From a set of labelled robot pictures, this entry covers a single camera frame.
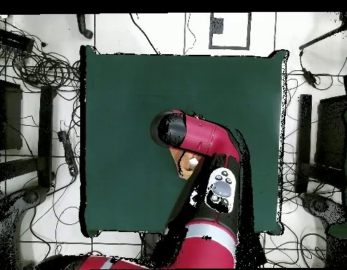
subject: green table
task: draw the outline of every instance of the green table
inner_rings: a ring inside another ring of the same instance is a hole
[[[151,140],[150,122],[170,109],[193,110],[242,132],[251,154],[255,230],[277,230],[286,51],[269,58],[98,55],[87,46],[84,58],[88,231],[164,230],[185,180],[169,150]]]

